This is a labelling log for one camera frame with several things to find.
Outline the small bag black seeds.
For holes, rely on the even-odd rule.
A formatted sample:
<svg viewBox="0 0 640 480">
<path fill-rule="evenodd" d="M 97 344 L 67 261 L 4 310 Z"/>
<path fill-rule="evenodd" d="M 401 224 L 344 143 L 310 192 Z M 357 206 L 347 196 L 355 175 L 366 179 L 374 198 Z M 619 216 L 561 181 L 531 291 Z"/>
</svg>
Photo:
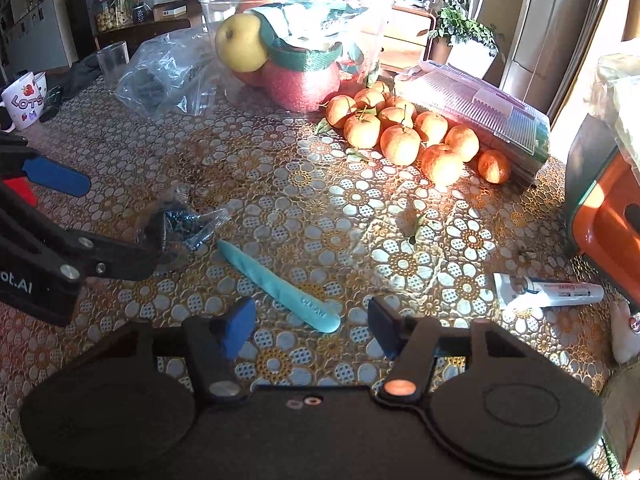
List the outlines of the small bag black seeds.
<svg viewBox="0 0 640 480">
<path fill-rule="evenodd" d="M 186 183 L 171 185 L 138 220 L 136 242 L 156 255 L 154 275 L 187 266 L 193 255 L 230 221 L 227 208 L 196 212 L 189 203 L 190 189 Z"/>
</svg>

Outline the teal nail file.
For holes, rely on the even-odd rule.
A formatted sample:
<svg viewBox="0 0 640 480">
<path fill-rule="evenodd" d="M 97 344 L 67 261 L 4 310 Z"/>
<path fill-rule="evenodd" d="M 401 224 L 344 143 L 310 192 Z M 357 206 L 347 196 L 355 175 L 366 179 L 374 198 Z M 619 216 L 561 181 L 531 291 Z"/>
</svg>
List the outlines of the teal nail file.
<svg viewBox="0 0 640 480">
<path fill-rule="evenodd" d="M 320 333 L 332 334 L 341 326 L 341 318 L 322 301 L 279 278 L 241 249 L 218 240 L 218 252 L 252 283 Z"/>
</svg>

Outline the red white cardboard box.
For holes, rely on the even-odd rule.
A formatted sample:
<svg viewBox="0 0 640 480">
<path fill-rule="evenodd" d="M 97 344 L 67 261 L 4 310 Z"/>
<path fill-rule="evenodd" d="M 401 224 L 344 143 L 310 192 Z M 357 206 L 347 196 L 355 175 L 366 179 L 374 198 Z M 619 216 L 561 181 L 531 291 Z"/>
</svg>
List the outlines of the red white cardboard box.
<svg viewBox="0 0 640 480">
<path fill-rule="evenodd" d="M 26 178 L 4 179 L 3 184 L 20 196 L 21 199 L 30 206 L 37 206 L 38 198 L 35 196 L 35 193 L 32 192 L 32 187 Z"/>
</svg>

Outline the white lotso mug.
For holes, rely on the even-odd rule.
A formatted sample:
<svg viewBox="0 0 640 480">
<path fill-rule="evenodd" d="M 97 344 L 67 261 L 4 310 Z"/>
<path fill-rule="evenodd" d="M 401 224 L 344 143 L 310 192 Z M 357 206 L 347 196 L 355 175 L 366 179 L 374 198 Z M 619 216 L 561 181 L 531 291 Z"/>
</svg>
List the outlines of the white lotso mug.
<svg viewBox="0 0 640 480">
<path fill-rule="evenodd" d="M 24 131 L 38 122 L 44 107 L 33 72 L 18 77 L 1 92 L 1 132 Z"/>
</svg>

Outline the dark cloth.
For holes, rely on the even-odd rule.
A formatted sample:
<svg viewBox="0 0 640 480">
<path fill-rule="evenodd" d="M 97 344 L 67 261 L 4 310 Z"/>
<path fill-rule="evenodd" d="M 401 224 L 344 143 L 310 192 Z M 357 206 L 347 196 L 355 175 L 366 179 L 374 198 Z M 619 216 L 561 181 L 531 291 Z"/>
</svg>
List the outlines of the dark cloth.
<svg viewBox="0 0 640 480">
<path fill-rule="evenodd" d="M 64 102 L 90 87 L 101 74 L 96 53 L 75 62 L 68 70 L 48 73 L 47 96 L 39 121 L 48 122 L 55 118 Z"/>
</svg>

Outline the white toothpaste tube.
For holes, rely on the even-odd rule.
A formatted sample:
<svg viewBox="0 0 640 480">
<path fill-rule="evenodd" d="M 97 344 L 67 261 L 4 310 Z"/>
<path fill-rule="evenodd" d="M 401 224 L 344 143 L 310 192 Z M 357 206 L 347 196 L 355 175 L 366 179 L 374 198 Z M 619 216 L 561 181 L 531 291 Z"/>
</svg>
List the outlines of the white toothpaste tube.
<svg viewBox="0 0 640 480">
<path fill-rule="evenodd" d="M 495 273 L 498 304 L 502 310 L 578 307 L 597 304 L 604 297 L 601 285 L 538 280 Z"/>
</svg>

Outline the clear drinking glass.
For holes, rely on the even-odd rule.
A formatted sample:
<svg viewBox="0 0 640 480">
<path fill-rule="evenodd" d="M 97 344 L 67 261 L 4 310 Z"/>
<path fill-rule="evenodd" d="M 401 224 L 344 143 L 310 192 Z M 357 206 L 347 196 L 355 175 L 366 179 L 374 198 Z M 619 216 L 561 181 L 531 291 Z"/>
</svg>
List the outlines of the clear drinking glass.
<svg viewBox="0 0 640 480">
<path fill-rule="evenodd" d="M 96 58 L 107 88 L 114 90 L 129 63 L 126 41 L 117 41 L 96 52 Z"/>
</svg>

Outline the clear plastic bag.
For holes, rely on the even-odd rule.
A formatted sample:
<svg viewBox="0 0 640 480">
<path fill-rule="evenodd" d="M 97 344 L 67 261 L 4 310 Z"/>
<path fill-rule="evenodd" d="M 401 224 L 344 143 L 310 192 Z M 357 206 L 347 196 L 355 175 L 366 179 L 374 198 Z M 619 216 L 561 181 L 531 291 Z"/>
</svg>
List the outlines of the clear plastic bag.
<svg viewBox="0 0 640 480">
<path fill-rule="evenodd" d="M 219 76 L 208 32 L 201 27 L 179 29 L 139 47 L 115 96 L 152 120 L 169 113 L 200 116 L 215 105 Z"/>
</svg>

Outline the orange green appliance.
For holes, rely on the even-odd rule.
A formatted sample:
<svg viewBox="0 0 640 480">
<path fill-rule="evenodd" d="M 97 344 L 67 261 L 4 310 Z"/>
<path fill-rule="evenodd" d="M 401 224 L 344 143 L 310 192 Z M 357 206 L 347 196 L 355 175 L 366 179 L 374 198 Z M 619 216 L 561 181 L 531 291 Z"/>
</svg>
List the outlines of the orange green appliance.
<svg viewBox="0 0 640 480">
<path fill-rule="evenodd" d="M 614 130 L 587 115 L 565 166 L 567 255 L 583 255 L 639 311 L 639 183 Z"/>
</svg>

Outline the yellow apple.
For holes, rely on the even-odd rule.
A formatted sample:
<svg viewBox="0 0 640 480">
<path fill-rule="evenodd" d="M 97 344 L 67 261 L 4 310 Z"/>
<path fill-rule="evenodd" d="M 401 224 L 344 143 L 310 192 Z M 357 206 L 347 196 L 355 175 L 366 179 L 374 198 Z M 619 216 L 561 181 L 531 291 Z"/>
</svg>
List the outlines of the yellow apple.
<svg viewBox="0 0 640 480">
<path fill-rule="evenodd" d="M 268 61 L 262 21 L 254 13 L 233 14 L 217 28 L 214 44 L 222 64 L 237 73 L 254 73 Z"/>
</svg>

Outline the red net fruit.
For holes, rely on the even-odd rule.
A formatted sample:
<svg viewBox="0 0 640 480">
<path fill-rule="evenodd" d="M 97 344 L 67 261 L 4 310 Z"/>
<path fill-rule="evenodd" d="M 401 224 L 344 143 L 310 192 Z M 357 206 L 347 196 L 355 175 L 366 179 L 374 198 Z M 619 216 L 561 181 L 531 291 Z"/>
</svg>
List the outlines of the red net fruit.
<svg viewBox="0 0 640 480">
<path fill-rule="evenodd" d="M 250 87 L 262 89 L 274 103 L 290 112 L 307 113 L 340 92 L 341 69 L 333 62 L 322 70 L 291 70 L 271 60 L 259 70 L 238 73 L 232 70 L 236 79 Z"/>
</svg>

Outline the pink plastic tray box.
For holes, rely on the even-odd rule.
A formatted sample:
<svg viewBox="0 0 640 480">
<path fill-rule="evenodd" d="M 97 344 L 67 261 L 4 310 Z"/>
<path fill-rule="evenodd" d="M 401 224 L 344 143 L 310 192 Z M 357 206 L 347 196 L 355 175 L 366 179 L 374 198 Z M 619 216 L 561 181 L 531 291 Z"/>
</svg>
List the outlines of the pink plastic tray box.
<svg viewBox="0 0 640 480">
<path fill-rule="evenodd" d="M 396 93 L 473 129 L 484 150 L 498 150 L 514 177 L 531 184 L 549 158 L 550 122 L 536 108 L 448 64 L 424 61 L 394 78 Z"/>
</svg>

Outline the glass fruit bowl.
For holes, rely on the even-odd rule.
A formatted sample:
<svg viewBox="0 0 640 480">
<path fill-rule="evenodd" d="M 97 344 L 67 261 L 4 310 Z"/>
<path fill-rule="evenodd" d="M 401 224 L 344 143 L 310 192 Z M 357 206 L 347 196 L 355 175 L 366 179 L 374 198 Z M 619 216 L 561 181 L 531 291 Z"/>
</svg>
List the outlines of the glass fruit bowl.
<svg viewBox="0 0 640 480">
<path fill-rule="evenodd" d="M 236 79 L 218 58 L 216 30 L 233 14 L 254 13 L 260 18 L 260 36 L 268 61 L 300 72 L 322 70 L 337 62 L 341 69 L 337 94 L 352 96 L 378 79 L 378 57 L 393 0 L 198 1 L 220 71 L 219 87 L 227 100 L 238 107 L 277 104 L 262 89 Z"/>
</svg>

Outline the pile of oranges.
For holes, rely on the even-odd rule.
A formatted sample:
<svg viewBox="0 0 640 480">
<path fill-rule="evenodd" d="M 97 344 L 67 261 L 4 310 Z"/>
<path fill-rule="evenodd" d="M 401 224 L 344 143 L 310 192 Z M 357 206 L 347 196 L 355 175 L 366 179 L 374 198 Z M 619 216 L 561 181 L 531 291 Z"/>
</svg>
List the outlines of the pile of oranges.
<svg viewBox="0 0 640 480">
<path fill-rule="evenodd" d="M 441 188 L 457 182 L 470 162 L 490 184 L 510 180 L 512 164 L 506 154 L 483 150 L 475 129 L 434 110 L 420 112 L 382 82 L 354 96 L 334 94 L 321 107 L 324 121 L 341 131 L 351 148 L 378 148 L 391 164 L 417 166 L 427 181 Z"/>
</svg>

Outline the potted green plant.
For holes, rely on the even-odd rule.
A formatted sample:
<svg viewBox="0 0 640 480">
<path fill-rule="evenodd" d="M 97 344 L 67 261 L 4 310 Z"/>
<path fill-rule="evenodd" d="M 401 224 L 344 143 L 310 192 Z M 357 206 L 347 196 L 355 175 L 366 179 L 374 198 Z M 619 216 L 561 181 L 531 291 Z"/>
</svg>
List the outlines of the potted green plant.
<svg viewBox="0 0 640 480">
<path fill-rule="evenodd" d="M 420 36 L 427 39 L 426 58 L 483 79 L 500 55 L 495 26 L 472 18 L 471 0 L 424 0 L 434 18 Z"/>
</svg>

